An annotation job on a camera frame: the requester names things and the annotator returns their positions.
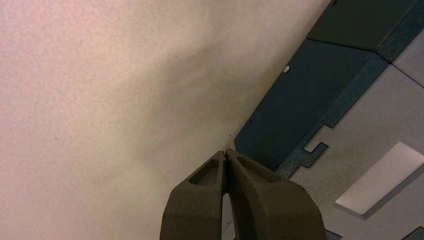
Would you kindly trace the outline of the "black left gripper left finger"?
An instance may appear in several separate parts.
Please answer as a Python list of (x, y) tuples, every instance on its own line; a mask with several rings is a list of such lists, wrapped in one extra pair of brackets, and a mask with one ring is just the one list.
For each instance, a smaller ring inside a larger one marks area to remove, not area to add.
[(161, 240), (219, 240), (228, 161), (217, 151), (172, 189), (162, 214)]

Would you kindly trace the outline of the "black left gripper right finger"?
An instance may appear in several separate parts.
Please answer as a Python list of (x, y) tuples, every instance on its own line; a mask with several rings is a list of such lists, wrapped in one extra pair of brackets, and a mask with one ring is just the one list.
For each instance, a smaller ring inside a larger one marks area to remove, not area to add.
[(233, 149), (226, 157), (235, 239), (327, 239), (322, 214), (301, 185)]

